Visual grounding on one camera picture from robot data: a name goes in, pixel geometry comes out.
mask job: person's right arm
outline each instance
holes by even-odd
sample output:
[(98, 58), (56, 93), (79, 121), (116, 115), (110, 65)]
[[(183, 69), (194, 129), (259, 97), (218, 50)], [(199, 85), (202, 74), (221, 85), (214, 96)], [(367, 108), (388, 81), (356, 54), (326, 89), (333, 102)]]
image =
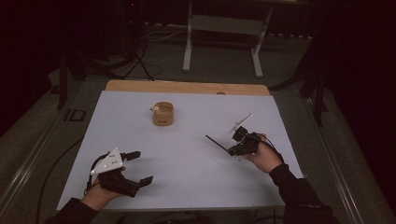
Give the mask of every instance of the person's right arm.
[[(262, 141), (266, 141), (265, 135), (262, 135)], [(284, 223), (339, 223), (332, 214), (330, 206), (320, 201), (309, 182), (306, 179), (296, 178), (289, 170), (289, 166), (283, 164), (271, 148), (259, 143), (256, 154), (244, 157), (269, 174), (275, 185), (279, 187), (279, 194), (286, 205)]]

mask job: dark background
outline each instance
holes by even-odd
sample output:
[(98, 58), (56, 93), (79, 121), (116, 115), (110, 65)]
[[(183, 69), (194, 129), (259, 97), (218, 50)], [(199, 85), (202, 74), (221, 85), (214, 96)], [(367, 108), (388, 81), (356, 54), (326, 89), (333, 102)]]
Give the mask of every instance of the dark background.
[[(92, 57), (103, 58), (111, 49), (120, 50), (125, 36), (120, 38), (118, 30), (113, 36), (100, 32), (98, 21), (92, 16), (92, 2), (22, 0), (1, 3), (0, 135), (50, 89), (47, 75), (59, 66), (59, 46), (63, 37), (67, 36), (73, 46)], [(143, 6), (146, 21), (185, 24), (186, 2), (147, 1)], [(120, 0), (114, 3), (115, 9), (110, 15), (120, 18), (122, 15), (118, 12), (124, 12), (120, 10)], [(320, 63), (329, 66), (327, 87), (332, 90), (378, 185), (395, 212), (396, 6), (392, 1), (365, 0), (345, 2), (339, 7), (335, 11), (293, 6), (279, 8), (273, 17), (277, 22), (271, 23), (268, 31), (284, 34), (285, 38), (289, 35), (315, 37), (303, 63), (315, 64), (321, 59)], [(198, 10), (205, 11), (205, 7), (198, 7)], [(229, 12), (223, 9), (220, 13)], [(243, 14), (243, 11), (230, 13)]]

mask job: dark long-sleeved shirt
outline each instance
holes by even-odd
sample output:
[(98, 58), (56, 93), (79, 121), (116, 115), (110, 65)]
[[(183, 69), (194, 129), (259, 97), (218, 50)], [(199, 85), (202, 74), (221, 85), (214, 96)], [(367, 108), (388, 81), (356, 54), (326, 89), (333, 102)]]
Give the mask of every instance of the dark long-sleeved shirt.
[[(286, 207), (283, 222), (288, 224), (337, 224), (332, 209), (323, 204), (305, 179), (296, 178), (287, 164), (277, 166), (270, 176), (279, 187)], [(72, 198), (61, 211), (45, 224), (89, 224), (98, 214), (79, 199)]]

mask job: person's right hand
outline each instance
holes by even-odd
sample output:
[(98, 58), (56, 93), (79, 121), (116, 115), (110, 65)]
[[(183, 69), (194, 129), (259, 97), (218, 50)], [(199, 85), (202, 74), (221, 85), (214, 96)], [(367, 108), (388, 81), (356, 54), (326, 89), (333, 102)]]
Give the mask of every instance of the person's right hand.
[[(267, 141), (265, 134), (260, 134), (263, 142)], [(256, 154), (247, 154), (245, 159), (253, 162), (257, 168), (269, 174), (274, 168), (282, 164), (275, 152), (263, 143), (259, 143)]]

